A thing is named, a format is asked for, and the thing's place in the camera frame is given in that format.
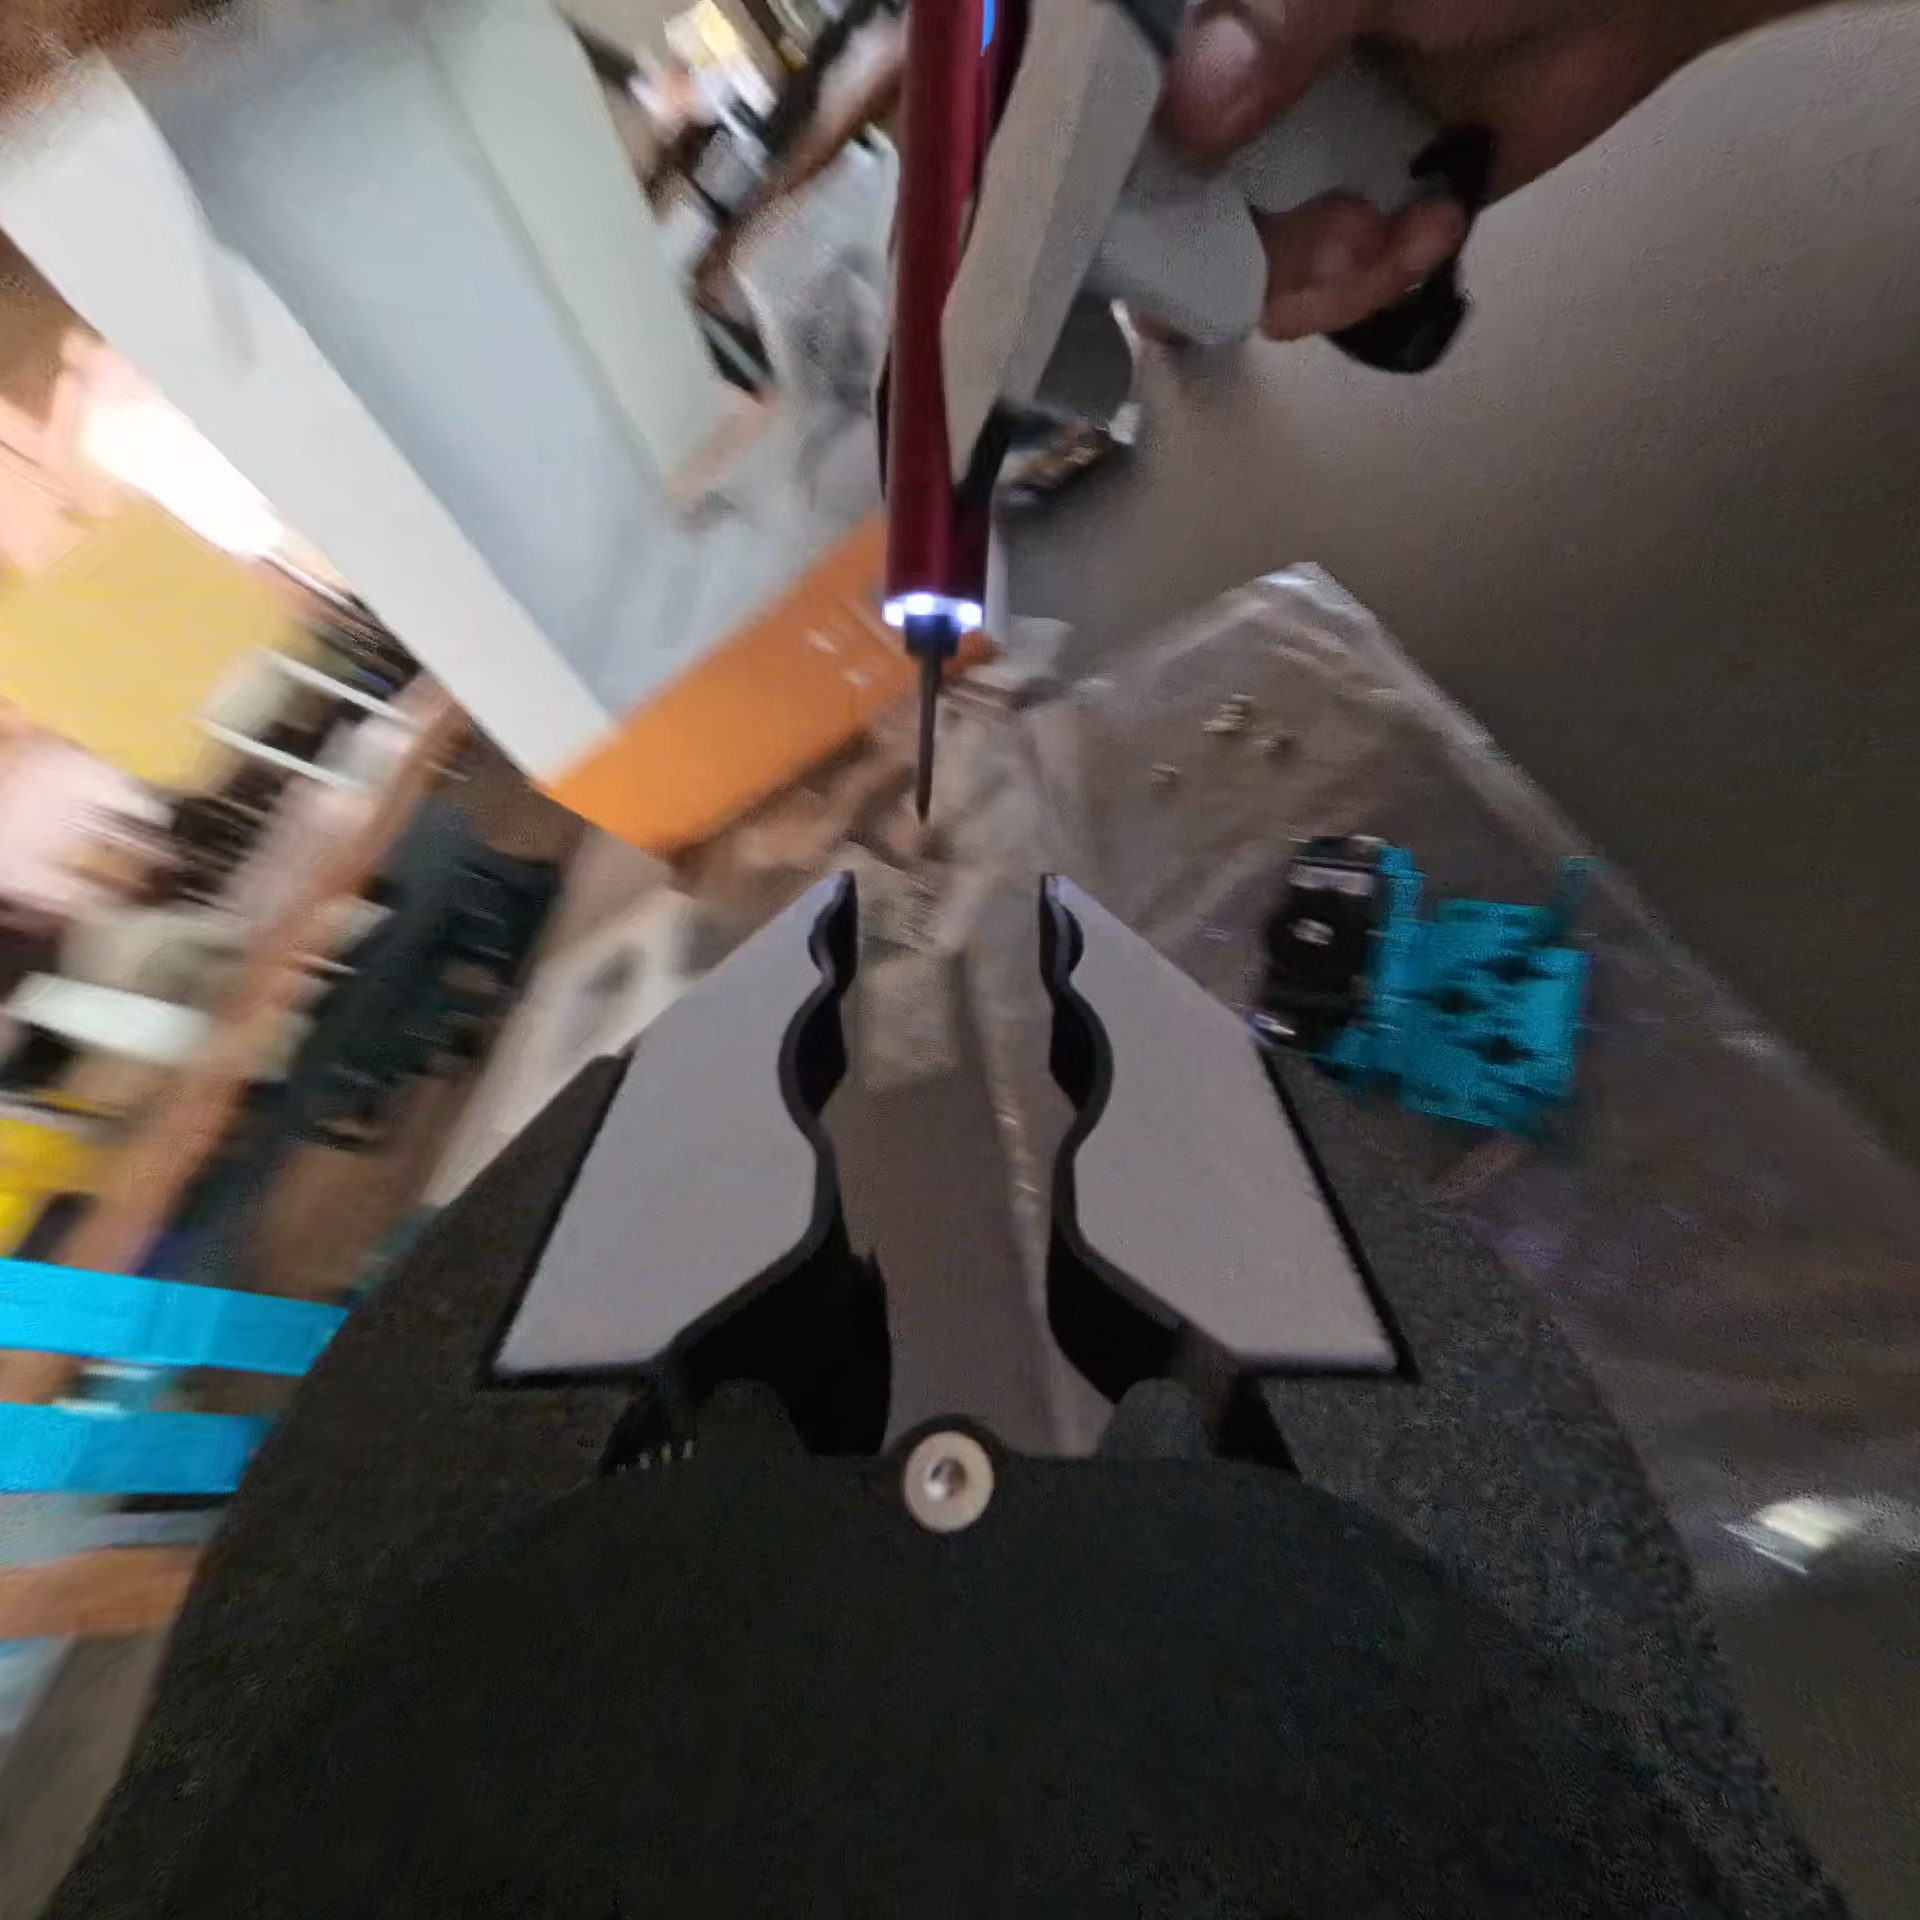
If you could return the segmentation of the orange cardboard box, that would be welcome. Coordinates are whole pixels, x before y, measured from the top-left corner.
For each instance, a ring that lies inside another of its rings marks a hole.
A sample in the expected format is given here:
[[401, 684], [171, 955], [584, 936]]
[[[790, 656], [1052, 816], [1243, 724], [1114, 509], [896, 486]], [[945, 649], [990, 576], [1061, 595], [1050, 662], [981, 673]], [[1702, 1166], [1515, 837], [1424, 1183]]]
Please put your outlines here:
[[896, 716], [918, 670], [880, 617], [882, 558], [882, 519], [870, 515], [541, 791], [669, 859]]

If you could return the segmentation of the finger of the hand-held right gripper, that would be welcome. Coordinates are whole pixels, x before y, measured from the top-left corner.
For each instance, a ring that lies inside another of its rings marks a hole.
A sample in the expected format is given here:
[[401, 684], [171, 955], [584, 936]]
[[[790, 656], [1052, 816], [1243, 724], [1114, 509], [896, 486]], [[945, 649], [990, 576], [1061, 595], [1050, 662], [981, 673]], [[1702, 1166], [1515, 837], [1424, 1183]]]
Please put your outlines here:
[[1101, 234], [1152, 129], [1172, 3], [1032, 3], [941, 328], [950, 475], [994, 419], [1104, 419], [1133, 384]]

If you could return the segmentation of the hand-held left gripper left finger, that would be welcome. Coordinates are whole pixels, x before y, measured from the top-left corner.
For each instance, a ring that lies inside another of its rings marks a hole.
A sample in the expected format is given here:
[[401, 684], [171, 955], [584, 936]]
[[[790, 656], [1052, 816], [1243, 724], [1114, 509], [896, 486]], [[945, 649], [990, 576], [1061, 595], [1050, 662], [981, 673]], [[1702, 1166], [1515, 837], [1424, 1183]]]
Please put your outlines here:
[[856, 963], [856, 878], [822, 876], [639, 1031], [492, 1377], [638, 1377], [826, 1243]]

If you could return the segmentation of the person's right hand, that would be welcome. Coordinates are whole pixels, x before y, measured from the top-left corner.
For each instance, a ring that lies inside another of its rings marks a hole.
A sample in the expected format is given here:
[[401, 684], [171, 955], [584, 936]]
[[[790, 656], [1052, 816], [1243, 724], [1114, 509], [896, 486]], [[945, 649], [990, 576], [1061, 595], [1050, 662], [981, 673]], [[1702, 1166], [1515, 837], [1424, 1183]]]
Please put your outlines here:
[[[1672, 3], [1199, 3], [1166, 66], [1160, 127], [1193, 161], [1226, 161], [1362, 49], [1439, 122], [1491, 134], [1491, 196], [1502, 197], [1686, 62], [1687, 40], [1672, 33], [1683, 26], [1686, 7]], [[1322, 196], [1269, 219], [1261, 332], [1307, 339], [1370, 318], [1447, 264], [1469, 224], [1445, 196], [1396, 213]]]

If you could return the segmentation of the small red tool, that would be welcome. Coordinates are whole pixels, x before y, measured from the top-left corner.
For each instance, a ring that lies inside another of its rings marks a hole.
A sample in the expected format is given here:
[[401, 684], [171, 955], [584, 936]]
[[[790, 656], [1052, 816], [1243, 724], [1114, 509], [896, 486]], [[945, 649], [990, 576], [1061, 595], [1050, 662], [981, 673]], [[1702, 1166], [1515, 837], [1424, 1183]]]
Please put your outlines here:
[[943, 318], [994, 113], [994, 3], [905, 9], [892, 339], [884, 363], [880, 612], [918, 675], [917, 814], [931, 809], [939, 698], [982, 629], [989, 485], [952, 475]]

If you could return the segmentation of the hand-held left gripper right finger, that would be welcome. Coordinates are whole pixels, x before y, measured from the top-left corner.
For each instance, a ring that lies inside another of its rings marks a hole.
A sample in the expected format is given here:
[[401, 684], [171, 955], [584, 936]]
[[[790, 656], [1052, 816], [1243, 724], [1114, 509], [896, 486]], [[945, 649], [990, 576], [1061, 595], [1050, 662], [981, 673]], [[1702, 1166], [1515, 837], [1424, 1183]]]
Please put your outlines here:
[[1054, 1164], [1048, 1315], [1080, 1372], [1395, 1372], [1370, 1273], [1263, 1047], [1068, 876], [1039, 898]]

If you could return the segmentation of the blue perforated metal bracket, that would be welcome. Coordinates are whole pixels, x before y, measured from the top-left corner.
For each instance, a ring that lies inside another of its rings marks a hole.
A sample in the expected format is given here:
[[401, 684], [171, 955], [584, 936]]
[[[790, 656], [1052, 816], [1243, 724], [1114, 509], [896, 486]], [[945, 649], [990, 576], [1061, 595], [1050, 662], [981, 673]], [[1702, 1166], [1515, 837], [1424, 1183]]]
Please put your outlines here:
[[1545, 903], [1427, 907], [1411, 853], [1380, 847], [1355, 1013], [1307, 1056], [1420, 1116], [1538, 1136], [1575, 1092], [1592, 960], [1573, 920], [1590, 867], [1563, 859]]

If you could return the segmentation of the large clear plastic bag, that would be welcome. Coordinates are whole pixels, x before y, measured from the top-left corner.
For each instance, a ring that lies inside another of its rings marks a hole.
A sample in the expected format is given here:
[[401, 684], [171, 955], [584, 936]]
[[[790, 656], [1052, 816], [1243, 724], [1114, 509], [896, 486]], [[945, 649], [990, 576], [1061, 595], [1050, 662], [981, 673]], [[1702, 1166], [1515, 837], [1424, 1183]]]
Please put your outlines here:
[[[1044, 867], [1243, 1004], [1294, 843], [1395, 843], [1447, 896], [1573, 920], [1590, 982], [1569, 1103], [1533, 1138], [1420, 1116], [1301, 1067], [1372, 1154], [1526, 1286], [1597, 1377], [1681, 1544], [1726, 1601], [1916, 1579], [1916, 1166], [1681, 947], [1545, 788], [1331, 574], [1287, 566], [1070, 681], [1036, 620], [955, 719], [950, 851], [900, 799], [858, 845], [876, 934], [987, 939]], [[1246, 733], [1205, 716], [1246, 701]], [[1261, 754], [1263, 733], [1295, 748]], [[1152, 791], [1171, 760], [1177, 787]]]

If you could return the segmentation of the blue acrylic round robot base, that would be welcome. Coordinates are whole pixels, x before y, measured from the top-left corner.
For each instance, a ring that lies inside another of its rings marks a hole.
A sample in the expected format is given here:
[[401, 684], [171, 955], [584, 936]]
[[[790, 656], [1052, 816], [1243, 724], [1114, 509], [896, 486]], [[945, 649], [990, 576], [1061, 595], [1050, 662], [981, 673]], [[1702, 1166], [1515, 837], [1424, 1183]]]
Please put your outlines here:
[[[344, 1309], [258, 1291], [1, 1262], [8, 1353], [101, 1361], [153, 1377], [222, 1370], [301, 1378], [344, 1324]], [[147, 1401], [83, 1411], [3, 1402], [8, 1497], [183, 1497], [235, 1492], [266, 1423]]]

